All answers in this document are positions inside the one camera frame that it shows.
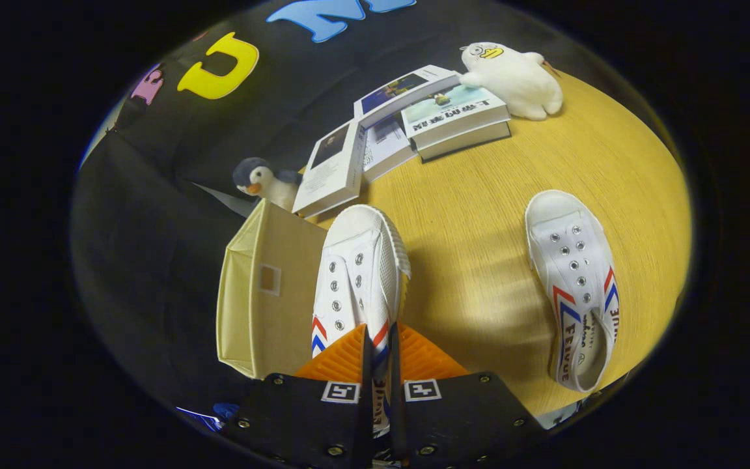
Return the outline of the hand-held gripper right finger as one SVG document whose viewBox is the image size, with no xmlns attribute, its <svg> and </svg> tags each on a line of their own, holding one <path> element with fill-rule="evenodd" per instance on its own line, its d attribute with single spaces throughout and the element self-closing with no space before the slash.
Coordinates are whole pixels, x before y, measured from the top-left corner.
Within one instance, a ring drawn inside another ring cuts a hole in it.
<svg viewBox="0 0 750 469">
<path fill-rule="evenodd" d="M 389 332 L 392 455 L 404 468 L 491 468 L 545 439 L 502 379 L 468 372 L 405 324 Z"/>
</svg>

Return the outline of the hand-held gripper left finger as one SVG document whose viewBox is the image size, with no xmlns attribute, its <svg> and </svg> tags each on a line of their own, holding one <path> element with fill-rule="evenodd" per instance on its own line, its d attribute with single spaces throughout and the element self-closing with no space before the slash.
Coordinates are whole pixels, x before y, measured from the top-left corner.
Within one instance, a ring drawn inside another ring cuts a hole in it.
<svg viewBox="0 0 750 469">
<path fill-rule="evenodd" d="M 371 467 L 372 348 L 361 324 L 296 374 L 268 375 L 221 434 L 274 467 Z"/>
</svg>

